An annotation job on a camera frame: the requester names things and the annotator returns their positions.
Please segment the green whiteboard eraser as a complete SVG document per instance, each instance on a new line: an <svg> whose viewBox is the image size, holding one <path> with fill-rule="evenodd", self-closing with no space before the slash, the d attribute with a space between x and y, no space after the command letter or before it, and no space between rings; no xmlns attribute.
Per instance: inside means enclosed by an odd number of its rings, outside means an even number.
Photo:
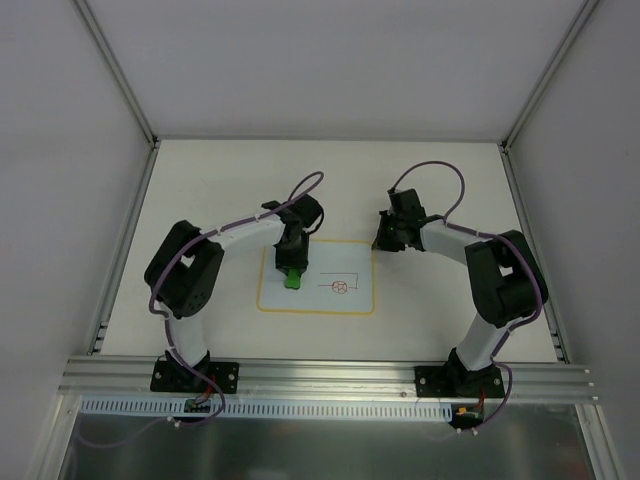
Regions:
<svg viewBox="0 0 640 480"><path fill-rule="evenodd" d="M299 290L301 288L302 274L298 269L289 269L284 280L287 289Z"/></svg>

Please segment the yellow framed small whiteboard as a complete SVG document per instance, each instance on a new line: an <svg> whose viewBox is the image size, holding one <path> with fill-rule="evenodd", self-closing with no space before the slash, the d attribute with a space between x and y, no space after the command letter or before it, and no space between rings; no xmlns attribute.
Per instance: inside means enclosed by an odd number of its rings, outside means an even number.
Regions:
<svg viewBox="0 0 640 480"><path fill-rule="evenodd" d="M368 316L376 310L374 253L365 241L313 240L300 287L285 286L275 249L263 250L257 308L264 313Z"/></svg>

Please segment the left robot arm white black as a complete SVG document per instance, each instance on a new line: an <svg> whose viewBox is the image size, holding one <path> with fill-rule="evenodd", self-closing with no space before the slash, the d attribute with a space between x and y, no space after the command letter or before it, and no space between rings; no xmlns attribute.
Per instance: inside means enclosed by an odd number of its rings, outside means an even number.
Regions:
<svg viewBox="0 0 640 480"><path fill-rule="evenodd" d="M212 297L223 260L233 253L273 247L284 287L301 288L309 264L310 236L324 209L308 194L283 204L263 204L254 216L203 232L187 220L174 224L144 273L149 310L164 320L168 348L156 361L150 390L162 393L232 393L236 366L214 362L204 342L200 311Z"/></svg>

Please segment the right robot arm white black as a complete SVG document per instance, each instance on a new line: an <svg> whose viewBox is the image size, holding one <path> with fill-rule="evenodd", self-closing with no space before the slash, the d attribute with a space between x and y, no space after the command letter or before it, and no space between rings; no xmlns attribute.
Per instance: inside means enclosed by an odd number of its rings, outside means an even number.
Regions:
<svg viewBox="0 0 640 480"><path fill-rule="evenodd" d="M455 226L429 215L415 190L388 191L390 207L379 212L372 248L400 252L412 248L439 254L467 268L476 315L464 339L439 367L414 368L420 398L506 396L495 357L517 328L542 313L548 288L524 235L499 235Z"/></svg>

